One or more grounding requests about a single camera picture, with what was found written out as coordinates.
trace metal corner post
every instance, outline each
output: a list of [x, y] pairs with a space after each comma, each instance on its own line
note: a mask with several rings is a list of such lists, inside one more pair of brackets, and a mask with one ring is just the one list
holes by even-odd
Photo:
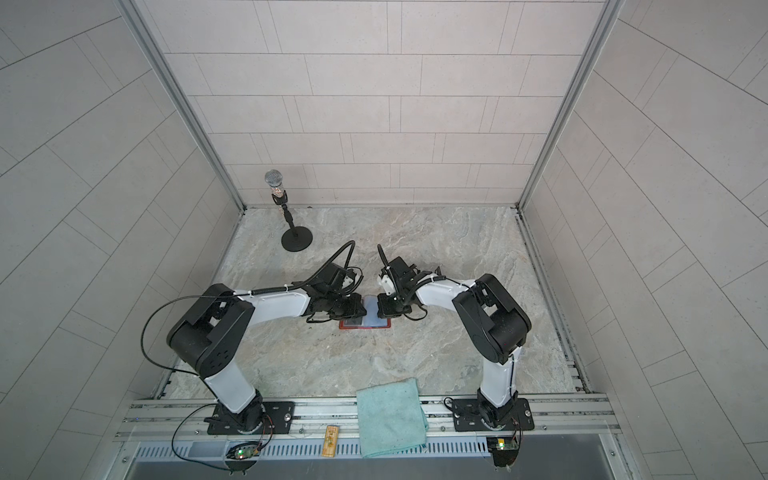
[[170, 96], [171, 101], [176, 106], [176, 110], [189, 128], [190, 133], [192, 133], [193, 139], [197, 142], [197, 145], [200, 147], [203, 155], [205, 155], [205, 158], [208, 159], [211, 167], [214, 168], [216, 175], [224, 184], [227, 192], [232, 197], [232, 200], [234, 200], [235, 205], [237, 205], [237, 209], [243, 213], [245, 210], [245, 203], [240, 197], [240, 193], [237, 191], [232, 179], [224, 169], [219, 155], [216, 153], [216, 150], [214, 150], [214, 146], [211, 144], [205, 130], [203, 130], [200, 121], [187, 100], [187, 96], [181, 91], [177, 79], [174, 77], [168, 63], [165, 61], [163, 52], [160, 51], [157, 43], [155, 43], [152, 38], [152, 34], [149, 32], [149, 28], [144, 22], [141, 13], [138, 11], [134, 0], [114, 0], [114, 2], [120, 13], [123, 15], [136, 42], [139, 44], [139, 47], [141, 47], [141, 50], [144, 52], [144, 55], [154, 69], [157, 78], [160, 79], [160, 83], [163, 85], [165, 91]]
[[521, 214], [524, 213], [526, 205], [531, 199], [534, 187], [544, 172], [544, 167], [552, 155], [555, 145], [560, 138], [560, 135], [565, 127], [565, 123], [568, 121], [568, 117], [574, 110], [576, 100], [578, 100], [581, 91], [584, 90], [584, 85], [587, 83], [589, 74], [592, 72], [594, 64], [598, 60], [603, 44], [611, 33], [611, 29], [618, 17], [619, 8], [624, 0], [605, 0], [603, 9], [600, 12], [598, 21], [594, 26], [592, 35], [587, 42], [587, 47], [584, 49], [584, 54], [581, 56], [581, 60], [576, 67], [576, 72], [571, 79], [571, 84], [568, 85], [568, 90], [563, 97], [563, 103], [560, 105], [558, 114], [554, 118], [554, 123], [547, 133], [547, 139], [544, 142], [544, 147], [541, 148], [541, 153], [538, 155], [538, 159], [533, 166], [531, 176], [528, 178], [528, 182], [525, 184], [525, 189], [518, 202], [518, 209]]

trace round black base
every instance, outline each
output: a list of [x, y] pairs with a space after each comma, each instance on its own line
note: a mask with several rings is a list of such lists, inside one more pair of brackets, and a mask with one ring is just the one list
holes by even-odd
[[283, 233], [283, 248], [289, 252], [300, 252], [312, 243], [312, 232], [307, 227], [296, 227], [296, 235], [288, 229]]

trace robotic arm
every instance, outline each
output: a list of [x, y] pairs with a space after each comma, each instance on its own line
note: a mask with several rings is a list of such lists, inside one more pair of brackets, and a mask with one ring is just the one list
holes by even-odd
[[[181, 317], [167, 336], [168, 345], [192, 366], [218, 398], [211, 425], [250, 433], [260, 427], [262, 397], [244, 377], [234, 354], [246, 328], [271, 319], [327, 312], [329, 320], [365, 316], [362, 298], [354, 290], [362, 281], [349, 258], [344, 267], [333, 263], [348, 246], [339, 249], [309, 280], [292, 286], [263, 290], [232, 290], [221, 283], [210, 286]], [[440, 273], [407, 266], [401, 258], [391, 263], [379, 246], [384, 267], [379, 285], [379, 316], [393, 318], [411, 313], [411, 305], [441, 306], [457, 312], [472, 343], [484, 357], [478, 408], [487, 426], [501, 428], [511, 418], [517, 399], [515, 364], [531, 321], [492, 275], [457, 282]], [[490, 314], [485, 307], [494, 309]]]

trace black mounting plate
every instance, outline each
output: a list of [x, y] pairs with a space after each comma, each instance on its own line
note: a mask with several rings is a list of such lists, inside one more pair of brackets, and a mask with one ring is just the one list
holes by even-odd
[[[262, 403], [264, 407], [264, 412], [270, 416], [272, 419], [272, 422], [274, 423], [274, 434], [275, 435], [284, 435], [288, 433], [290, 430], [290, 424], [293, 421], [293, 409], [296, 406], [293, 402], [264, 402]], [[220, 413], [219, 410], [221, 409], [221, 404], [217, 404], [216, 408], [214, 409], [214, 415], [217, 413]], [[288, 417], [290, 420], [286, 422], [286, 414], [290, 415]], [[261, 435], [262, 426], [260, 425], [257, 427], [257, 429], [253, 432], [253, 435]], [[264, 435], [269, 433], [270, 425], [267, 425], [267, 430], [264, 431]], [[208, 435], [242, 435], [237, 430], [233, 431], [232, 429], [225, 429], [222, 425], [214, 425], [212, 423], [208, 424]]]
[[[495, 432], [485, 426], [478, 410], [477, 399], [453, 399], [454, 410], [462, 412], [462, 414], [456, 418], [453, 415], [453, 428], [457, 432]], [[524, 432], [533, 430], [535, 425], [533, 423], [533, 416], [527, 416], [525, 412], [530, 412], [531, 406], [528, 404], [527, 399], [518, 397], [517, 402], [512, 407], [512, 417], [516, 418]], [[507, 424], [502, 430], [511, 431], [514, 430], [513, 425]]]

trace teal towel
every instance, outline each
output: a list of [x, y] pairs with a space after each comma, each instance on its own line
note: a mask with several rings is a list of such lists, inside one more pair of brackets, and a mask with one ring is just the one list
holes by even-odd
[[364, 458], [427, 443], [427, 417], [419, 401], [416, 379], [358, 390], [357, 422]]

